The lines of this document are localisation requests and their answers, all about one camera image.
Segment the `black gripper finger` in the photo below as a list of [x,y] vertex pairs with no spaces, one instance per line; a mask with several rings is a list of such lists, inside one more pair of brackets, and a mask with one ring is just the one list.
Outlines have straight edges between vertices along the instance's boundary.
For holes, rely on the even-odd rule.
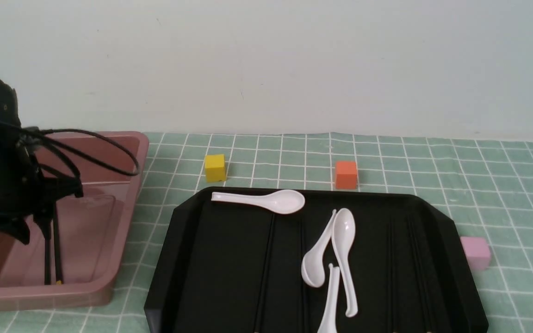
[[56,204],[50,203],[42,210],[32,215],[32,220],[42,232],[44,240],[44,284],[52,284],[51,253],[56,255],[56,249],[51,251],[51,240],[56,244]]

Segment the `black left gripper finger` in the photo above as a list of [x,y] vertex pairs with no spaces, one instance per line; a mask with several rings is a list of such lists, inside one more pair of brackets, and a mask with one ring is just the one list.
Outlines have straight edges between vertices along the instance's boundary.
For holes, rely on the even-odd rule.
[[29,215],[0,215],[0,233],[6,234],[21,244],[30,243],[31,232],[27,225],[26,219]]

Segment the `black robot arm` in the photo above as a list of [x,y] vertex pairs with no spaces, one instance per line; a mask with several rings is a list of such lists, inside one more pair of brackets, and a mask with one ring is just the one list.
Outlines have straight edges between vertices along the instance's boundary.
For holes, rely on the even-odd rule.
[[27,245],[27,218],[42,232],[44,282],[63,284],[57,202],[83,196],[77,166],[49,142],[32,137],[36,127],[23,128],[17,94],[0,80],[0,233]]

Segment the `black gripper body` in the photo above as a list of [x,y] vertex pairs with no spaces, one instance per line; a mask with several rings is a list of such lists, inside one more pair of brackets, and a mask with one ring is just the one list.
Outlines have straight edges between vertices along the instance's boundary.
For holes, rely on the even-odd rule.
[[[40,164],[38,147],[57,156],[71,175]],[[39,214],[50,211],[62,198],[83,196],[80,171],[61,152],[66,147],[37,127],[0,127],[0,217]]]

